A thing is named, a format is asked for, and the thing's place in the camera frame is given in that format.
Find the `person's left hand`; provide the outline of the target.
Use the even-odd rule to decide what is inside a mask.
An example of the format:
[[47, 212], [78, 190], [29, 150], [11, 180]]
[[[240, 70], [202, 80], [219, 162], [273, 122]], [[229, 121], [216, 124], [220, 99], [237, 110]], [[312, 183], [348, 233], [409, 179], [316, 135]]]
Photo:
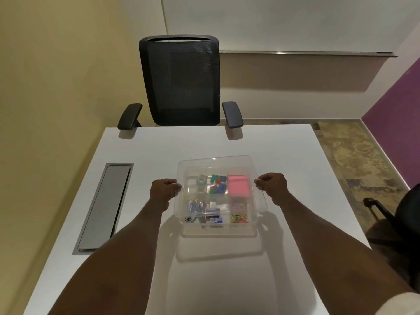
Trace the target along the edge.
[[169, 207], [169, 202], [176, 195], [167, 195], [164, 191], [164, 179], [153, 181], [150, 188], [149, 202], [155, 204], [161, 211], [166, 211]]

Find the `person's right hand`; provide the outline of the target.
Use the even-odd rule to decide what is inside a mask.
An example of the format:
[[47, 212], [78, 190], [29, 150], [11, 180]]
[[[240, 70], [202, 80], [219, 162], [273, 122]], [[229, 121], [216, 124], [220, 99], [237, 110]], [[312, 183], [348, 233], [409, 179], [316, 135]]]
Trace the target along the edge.
[[270, 186], [264, 191], [276, 206], [281, 206], [286, 203], [290, 197], [287, 180], [281, 173], [266, 173], [263, 175], [270, 175]]

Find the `clear plastic organizer tray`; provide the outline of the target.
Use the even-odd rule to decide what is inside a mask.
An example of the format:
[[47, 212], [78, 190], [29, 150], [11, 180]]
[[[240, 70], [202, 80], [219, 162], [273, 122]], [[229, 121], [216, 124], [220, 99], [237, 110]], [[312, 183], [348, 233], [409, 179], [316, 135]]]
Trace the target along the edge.
[[[228, 194], [209, 194], [207, 185], [197, 185], [197, 176], [207, 175], [246, 175], [249, 184], [249, 197], [232, 197]], [[267, 202], [262, 190], [254, 184], [257, 177], [254, 163], [249, 155], [213, 157], [205, 159], [183, 160], [178, 164], [177, 182], [182, 189], [175, 198], [174, 215], [181, 225], [181, 236], [187, 238], [252, 238], [257, 233], [259, 214], [267, 210]], [[198, 198], [207, 204], [207, 211], [219, 208], [222, 211], [223, 224], [186, 223], [187, 198]], [[232, 202], [244, 202], [248, 205], [248, 224], [230, 223], [230, 205]]]

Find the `person's left forearm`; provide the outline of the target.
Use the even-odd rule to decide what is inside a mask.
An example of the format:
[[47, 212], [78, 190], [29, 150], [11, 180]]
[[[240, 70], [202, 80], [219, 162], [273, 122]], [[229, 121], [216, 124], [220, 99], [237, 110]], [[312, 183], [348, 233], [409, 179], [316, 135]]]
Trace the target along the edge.
[[172, 197], [151, 196], [82, 263], [48, 315], [145, 315], [162, 214]]

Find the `person's right forearm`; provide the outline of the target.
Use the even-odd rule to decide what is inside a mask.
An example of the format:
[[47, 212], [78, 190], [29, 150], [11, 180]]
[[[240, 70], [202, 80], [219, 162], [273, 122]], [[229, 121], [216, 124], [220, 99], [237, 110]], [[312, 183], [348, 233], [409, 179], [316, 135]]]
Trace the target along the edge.
[[381, 254], [291, 194], [280, 208], [330, 315], [375, 315], [390, 298], [414, 293]]

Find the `pink sticky note pad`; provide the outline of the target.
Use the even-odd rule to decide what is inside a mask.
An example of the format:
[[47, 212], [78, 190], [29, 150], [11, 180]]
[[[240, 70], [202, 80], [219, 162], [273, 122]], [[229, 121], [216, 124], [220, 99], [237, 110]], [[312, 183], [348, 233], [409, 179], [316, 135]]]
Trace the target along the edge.
[[227, 191], [232, 197], [249, 197], [249, 184], [246, 175], [228, 175]]

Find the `pile of blue binder clips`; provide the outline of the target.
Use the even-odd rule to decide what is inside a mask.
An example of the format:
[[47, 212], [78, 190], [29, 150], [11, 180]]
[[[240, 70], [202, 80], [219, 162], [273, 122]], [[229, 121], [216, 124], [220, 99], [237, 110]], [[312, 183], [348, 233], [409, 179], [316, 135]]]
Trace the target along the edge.
[[187, 198], [186, 200], [186, 215], [184, 222], [186, 223], [206, 223], [207, 204], [205, 201], [198, 198]]

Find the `pile of colourful paper clips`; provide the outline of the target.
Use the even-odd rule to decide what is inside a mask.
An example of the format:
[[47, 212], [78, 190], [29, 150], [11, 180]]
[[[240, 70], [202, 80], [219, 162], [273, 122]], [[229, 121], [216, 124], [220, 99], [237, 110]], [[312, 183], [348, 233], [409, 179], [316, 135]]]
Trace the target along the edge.
[[230, 205], [230, 223], [248, 224], [248, 205], [244, 202], [232, 202]]

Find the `blue staple box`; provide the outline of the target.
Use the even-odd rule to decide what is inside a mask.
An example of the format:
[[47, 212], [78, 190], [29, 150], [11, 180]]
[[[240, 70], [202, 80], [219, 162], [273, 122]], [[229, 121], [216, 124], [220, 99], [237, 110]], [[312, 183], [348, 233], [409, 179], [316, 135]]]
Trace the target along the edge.
[[222, 211], [219, 208], [211, 208], [205, 214], [206, 224], [223, 224]]

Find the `black mesh office chair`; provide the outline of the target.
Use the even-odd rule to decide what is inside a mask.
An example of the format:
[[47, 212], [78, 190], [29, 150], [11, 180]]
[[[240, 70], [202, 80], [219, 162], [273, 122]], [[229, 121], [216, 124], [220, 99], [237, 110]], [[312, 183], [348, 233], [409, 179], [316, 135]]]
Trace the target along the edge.
[[221, 102], [219, 42], [207, 35], [149, 36], [139, 41], [148, 105], [158, 126], [228, 128], [244, 121], [235, 101]]

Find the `white sleeve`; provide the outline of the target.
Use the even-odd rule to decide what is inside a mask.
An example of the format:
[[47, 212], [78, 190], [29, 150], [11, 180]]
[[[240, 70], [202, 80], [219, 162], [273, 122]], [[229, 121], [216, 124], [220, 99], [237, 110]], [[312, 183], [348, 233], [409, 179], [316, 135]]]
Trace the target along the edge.
[[386, 301], [375, 315], [420, 315], [420, 294], [406, 292]]

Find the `white wall board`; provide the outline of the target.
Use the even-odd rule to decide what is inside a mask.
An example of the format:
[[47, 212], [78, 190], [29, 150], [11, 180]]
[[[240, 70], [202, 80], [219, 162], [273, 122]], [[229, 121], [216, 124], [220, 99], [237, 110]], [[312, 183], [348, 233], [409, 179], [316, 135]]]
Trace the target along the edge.
[[386, 0], [161, 0], [168, 34], [215, 36], [223, 51], [394, 52]]

